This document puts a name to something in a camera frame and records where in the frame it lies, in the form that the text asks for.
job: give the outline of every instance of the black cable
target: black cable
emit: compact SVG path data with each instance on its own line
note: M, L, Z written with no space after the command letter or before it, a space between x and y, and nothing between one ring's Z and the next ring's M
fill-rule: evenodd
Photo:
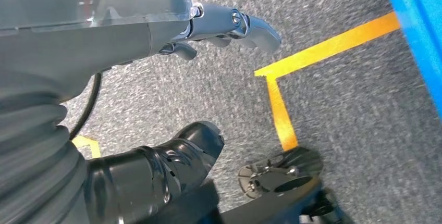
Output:
M86 121L89 119L89 116L91 115L91 112L95 106L95 103L98 98L98 94L100 92L101 87L101 81L102 81L103 75L101 73L97 73L94 76L94 83L92 85L92 91L91 95L89 96L88 103L86 104L86 107L84 108L83 113L81 114L80 118L77 121L77 124L75 124L72 131L69 133L69 139L72 141L77 134L80 132L81 128L83 128Z

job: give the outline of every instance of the metal bolt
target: metal bolt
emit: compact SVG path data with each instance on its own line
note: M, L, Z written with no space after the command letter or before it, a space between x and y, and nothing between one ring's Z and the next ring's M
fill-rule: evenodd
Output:
M298 173L299 173L298 168L295 166L290 166L289 171L287 172L287 174L291 176L298 176Z
M232 13L232 21L234 22L234 24L239 24L239 22L241 21L241 15L238 12L233 12Z

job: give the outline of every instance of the blue panel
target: blue panel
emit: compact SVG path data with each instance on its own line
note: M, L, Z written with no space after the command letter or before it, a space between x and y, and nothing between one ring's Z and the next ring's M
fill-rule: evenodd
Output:
M442 0L391 0L442 117Z

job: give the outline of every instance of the clear plastic dust bin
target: clear plastic dust bin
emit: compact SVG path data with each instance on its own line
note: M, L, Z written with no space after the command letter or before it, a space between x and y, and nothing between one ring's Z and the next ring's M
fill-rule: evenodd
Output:
M0 0L0 35L23 28L54 31L143 22L182 21L195 0Z

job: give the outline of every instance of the yellow tape line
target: yellow tape line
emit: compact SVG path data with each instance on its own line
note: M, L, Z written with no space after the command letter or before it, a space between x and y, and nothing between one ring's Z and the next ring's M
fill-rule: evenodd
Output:
M261 68L255 71L255 76L279 78L399 28L400 24L396 14L391 12Z
M99 147L97 141L94 141L92 139L89 139L89 138L79 135L72 140L72 143L77 148L89 146L89 148L91 149L92 158L100 158L101 157L100 147Z
M298 146L298 140L279 90L277 78L398 29L400 24L395 13L389 13L255 71L255 76L265 76L267 79L273 121L284 151Z
M294 129L276 79L267 78L267 89L272 107L273 121L279 140L281 141L284 151L291 150L298 146L298 140L294 134Z

